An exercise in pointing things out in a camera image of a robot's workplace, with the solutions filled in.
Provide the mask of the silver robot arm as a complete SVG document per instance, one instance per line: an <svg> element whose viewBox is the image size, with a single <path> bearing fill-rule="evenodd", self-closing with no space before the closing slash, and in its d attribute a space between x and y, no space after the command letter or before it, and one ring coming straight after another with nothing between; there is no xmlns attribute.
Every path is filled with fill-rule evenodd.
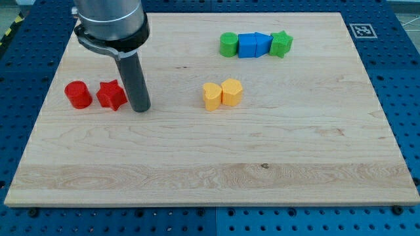
<svg viewBox="0 0 420 236"><path fill-rule="evenodd" d="M85 31L115 41L135 34L145 21L141 0L74 0Z"/></svg>

